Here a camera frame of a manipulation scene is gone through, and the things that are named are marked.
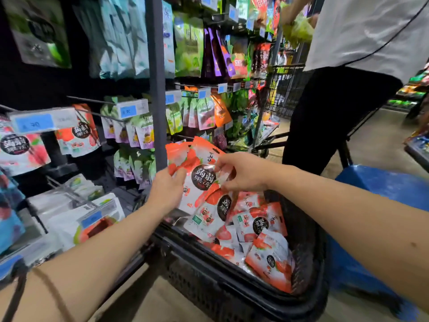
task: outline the black strap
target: black strap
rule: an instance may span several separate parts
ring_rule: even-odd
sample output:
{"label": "black strap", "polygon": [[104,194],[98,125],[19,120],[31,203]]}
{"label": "black strap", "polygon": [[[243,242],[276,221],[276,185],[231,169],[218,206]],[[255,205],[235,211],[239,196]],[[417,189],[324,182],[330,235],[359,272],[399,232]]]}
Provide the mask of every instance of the black strap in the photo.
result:
{"label": "black strap", "polygon": [[2,322],[12,322],[16,310],[18,309],[19,302],[21,301],[22,294],[24,293],[25,282],[27,281],[27,272],[28,267],[25,265],[24,259],[19,259],[13,265],[11,277],[12,280],[18,278],[18,284],[15,292],[13,293],[12,299],[10,300],[6,313],[3,316]]}
{"label": "black strap", "polygon": [[405,28],[407,28],[413,21],[414,21],[414,19],[416,19],[417,17],[418,17],[418,15],[420,15],[420,13],[423,11],[423,9],[425,9],[425,7],[427,6],[427,4],[429,3],[429,0],[427,0],[426,2],[425,2],[425,4],[423,4],[423,6],[420,8],[420,10],[419,11],[417,11],[417,13],[410,19],[410,21],[408,21],[407,23],[406,23],[406,25],[405,26],[403,26],[396,34],[394,34],[386,43],[384,43],[384,45],[382,45],[382,46],[380,46],[379,48],[377,48],[374,52],[372,52],[372,53],[370,53],[370,54],[367,54],[367,55],[365,55],[364,57],[361,57],[360,59],[354,59],[354,60],[352,60],[352,61],[350,61],[350,62],[347,62],[347,63],[344,63],[344,64],[341,64],[341,66],[347,66],[347,65],[349,65],[349,64],[352,64],[352,63],[355,63],[355,62],[357,62],[357,61],[361,61],[361,60],[363,60],[363,59],[366,59],[367,57],[370,57],[371,55],[374,55],[375,53],[377,53],[377,52],[379,52],[382,48],[384,48],[385,46],[387,46],[387,44],[389,44],[391,41],[393,41],[396,37],[398,37],[398,35],[405,29]]}

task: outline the concrete floor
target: concrete floor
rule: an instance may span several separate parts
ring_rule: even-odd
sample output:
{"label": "concrete floor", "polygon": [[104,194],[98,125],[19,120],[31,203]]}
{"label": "concrete floor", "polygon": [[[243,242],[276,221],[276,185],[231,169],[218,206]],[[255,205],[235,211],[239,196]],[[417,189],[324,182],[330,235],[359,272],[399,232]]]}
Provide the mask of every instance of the concrete floor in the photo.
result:
{"label": "concrete floor", "polygon": [[[388,110],[379,111],[358,130],[349,142],[354,163],[421,176],[426,173],[403,151],[402,142],[411,135],[415,124],[404,124],[405,115]],[[276,133],[288,130],[288,121],[282,120]],[[269,159],[281,161],[282,149],[270,151]],[[323,172],[335,178],[342,170],[336,154]],[[156,269],[144,265],[91,318],[100,322],[209,322],[210,319],[175,290]],[[321,322],[390,322],[397,321],[389,310],[377,303],[334,292],[329,296]],[[420,314],[419,322],[429,322],[429,316]]]}

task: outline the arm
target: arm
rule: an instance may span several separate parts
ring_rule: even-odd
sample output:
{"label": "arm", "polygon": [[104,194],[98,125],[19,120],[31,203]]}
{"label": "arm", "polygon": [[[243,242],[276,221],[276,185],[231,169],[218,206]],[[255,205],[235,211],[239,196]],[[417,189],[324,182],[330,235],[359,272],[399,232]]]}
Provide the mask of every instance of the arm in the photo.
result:
{"label": "arm", "polygon": [[229,190],[273,189],[305,211],[397,293],[429,311],[429,213],[363,189],[235,153],[218,161],[237,176]]}
{"label": "arm", "polygon": [[[166,169],[160,171],[147,203],[139,210],[40,266],[76,322],[85,322],[91,317],[132,256],[148,240],[162,218],[179,204],[185,177],[185,170],[179,170],[175,178]],[[13,283],[0,292],[1,317],[15,286]],[[14,322],[30,320],[63,320],[46,285],[32,272],[27,276]]]}
{"label": "arm", "polygon": [[305,5],[311,1],[312,0],[293,0],[290,5],[282,8],[280,13],[280,26],[292,24]]}

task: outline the black wire cart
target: black wire cart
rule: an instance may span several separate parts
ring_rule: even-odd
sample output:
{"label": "black wire cart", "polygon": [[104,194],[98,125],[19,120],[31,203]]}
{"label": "black wire cart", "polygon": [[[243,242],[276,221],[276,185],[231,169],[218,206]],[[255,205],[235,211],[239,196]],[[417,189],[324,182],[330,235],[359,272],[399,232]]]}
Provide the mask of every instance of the black wire cart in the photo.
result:
{"label": "black wire cart", "polygon": [[[277,117],[290,119],[293,110],[298,104],[304,87],[312,75],[312,71],[303,71],[304,64],[290,64],[285,66],[273,66],[267,77],[267,83],[260,94],[262,100],[260,119],[258,120],[257,131],[261,131],[263,112],[273,114]],[[350,137],[369,120],[377,111],[369,111],[359,120],[359,123],[351,130],[338,148],[340,160],[343,168],[353,165],[350,150],[347,142]],[[259,154],[265,158],[268,156],[269,149],[283,147],[286,141],[274,142],[277,139],[284,138],[289,132],[276,134],[264,138],[255,138],[252,153]]]}

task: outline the person's leg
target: person's leg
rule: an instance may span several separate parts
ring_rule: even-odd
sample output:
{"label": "person's leg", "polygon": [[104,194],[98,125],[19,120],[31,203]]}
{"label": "person's leg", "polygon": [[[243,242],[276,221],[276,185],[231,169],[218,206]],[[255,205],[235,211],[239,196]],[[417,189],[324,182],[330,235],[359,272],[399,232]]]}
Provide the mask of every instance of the person's leg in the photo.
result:
{"label": "person's leg", "polygon": [[282,163],[320,175],[351,129],[401,86],[399,79],[381,73],[315,70],[292,114]]}

